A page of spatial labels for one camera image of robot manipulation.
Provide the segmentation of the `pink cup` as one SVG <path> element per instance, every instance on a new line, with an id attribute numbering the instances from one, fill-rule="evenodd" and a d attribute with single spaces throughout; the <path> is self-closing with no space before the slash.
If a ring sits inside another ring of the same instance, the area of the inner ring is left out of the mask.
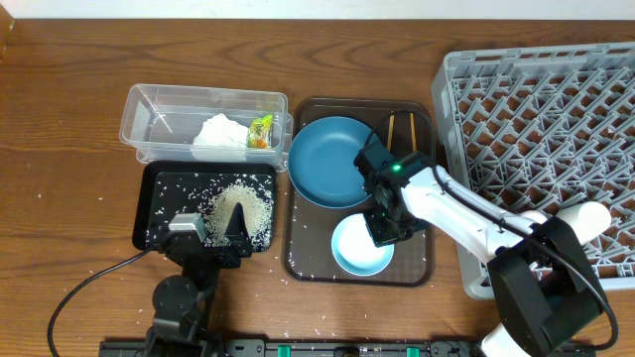
<path id="1" fill-rule="evenodd" d="M 538 224 L 543 224 L 544 222 L 548 220 L 548 217 L 544 213 L 537 210 L 527 210 L 527 211 L 521 212 L 520 216 L 525 217 L 527 219 L 531 219 L 532 221 Z"/>

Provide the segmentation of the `white cup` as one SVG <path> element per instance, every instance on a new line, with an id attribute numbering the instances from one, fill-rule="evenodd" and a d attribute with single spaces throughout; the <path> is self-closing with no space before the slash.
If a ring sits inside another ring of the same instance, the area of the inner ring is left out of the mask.
<path id="1" fill-rule="evenodd" d="M 557 217 L 572 228 L 581 245 L 602 234 L 611 224 L 609 209 L 596 201 L 562 209 Z"/>

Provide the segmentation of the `light blue bowl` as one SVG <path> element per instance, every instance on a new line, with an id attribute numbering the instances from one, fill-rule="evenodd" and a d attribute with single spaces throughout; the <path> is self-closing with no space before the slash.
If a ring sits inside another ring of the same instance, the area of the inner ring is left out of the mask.
<path id="1" fill-rule="evenodd" d="M 376 247 L 362 213 L 340 221 L 331 236 L 331 252 L 337 264 L 358 277 L 374 276 L 391 262 L 394 246 Z"/>

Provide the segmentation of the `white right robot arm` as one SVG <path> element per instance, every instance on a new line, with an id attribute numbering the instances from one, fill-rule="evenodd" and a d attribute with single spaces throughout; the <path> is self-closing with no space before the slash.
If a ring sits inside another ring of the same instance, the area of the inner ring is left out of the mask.
<path id="1" fill-rule="evenodd" d="M 486 265 L 500 323 L 478 344 L 479 355 L 581 353 L 572 338 L 602 315 L 611 336 L 599 347 L 615 344 L 615 314 L 583 250 L 609 228 L 606 206 L 584 202 L 538 222 L 485 200 L 420 152 L 398 160 L 376 141 L 353 163 L 376 202 L 364 215 L 376 246 L 433 225 Z"/>

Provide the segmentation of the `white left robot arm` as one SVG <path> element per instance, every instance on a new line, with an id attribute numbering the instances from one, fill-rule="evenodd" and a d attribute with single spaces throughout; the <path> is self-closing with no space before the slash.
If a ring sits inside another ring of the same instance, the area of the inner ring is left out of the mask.
<path id="1" fill-rule="evenodd" d="M 231 212 L 226 246 L 204 245 L 208 231 L 198 213 L 176 215 L 153 249 L 182 268 L 163 279 L 153 292 L 155 315 L 148 330 L 145 356 L 222 356 L 222 338 L 207 330 L 210 310 L 224 269 L 237 269 L 252 256 L 243 207 Z"/>

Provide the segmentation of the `dark blue plate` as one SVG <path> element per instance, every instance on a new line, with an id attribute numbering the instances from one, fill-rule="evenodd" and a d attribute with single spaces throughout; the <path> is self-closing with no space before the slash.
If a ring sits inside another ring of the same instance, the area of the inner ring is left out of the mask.
<path id="1" fill-rule="evenodd" d="M 328 116 L 306 125 L 292 141 L 289 176 L 296 191 L 325 208 L 348 208 L 369 198 L 353 161 L 371 128 L 344 116 Z"/>

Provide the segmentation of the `yellow green snack wrapper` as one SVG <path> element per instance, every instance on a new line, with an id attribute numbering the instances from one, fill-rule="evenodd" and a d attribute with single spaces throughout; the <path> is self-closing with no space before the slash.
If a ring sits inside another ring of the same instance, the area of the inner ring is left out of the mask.
<path id="1" fill-rule="evenodd" d="M 274 116 L 266 114 L 256 118 L 248 129 L 247 147 L 255 149 L 270 149 L 271 135 L 273 132 Z"/>

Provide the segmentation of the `wooden chopstick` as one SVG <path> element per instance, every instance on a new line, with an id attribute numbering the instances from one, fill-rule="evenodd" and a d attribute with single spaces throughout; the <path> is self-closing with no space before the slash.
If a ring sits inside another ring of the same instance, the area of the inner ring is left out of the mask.
<path id="1" fill-rule="evenodd" d="M 411 128 L 412 151 L 413 152 L 417 152 L 418 151 L 418 146 L 417 146 L 417 135 L 416 135 L 416 124 L 415 124 L 415 113 L 414 112 L 410 113 L 410 128 Z"/>
<path id="2" fill-rule="evenodd" d="M 391 152 L 391 150 L 392 150 L 393 136 L 394 136 L 394 124 L 395 124 L 395 115 L 394 115 L 394 113 L 391 113 L 391 115 L 389 117 L 387 145 L 386 145 L 387 150 L 389 152 Z"/>

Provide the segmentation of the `white tissue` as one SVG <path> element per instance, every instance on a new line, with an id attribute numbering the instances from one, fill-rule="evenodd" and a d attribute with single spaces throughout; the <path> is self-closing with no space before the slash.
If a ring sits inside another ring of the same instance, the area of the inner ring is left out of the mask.
<path id="1" fill-rule="evenodd" d="M 203 122 L 192 143 L 196 146 L 246 148 L 247 137 L 247 127 L 220 113 Z"/>

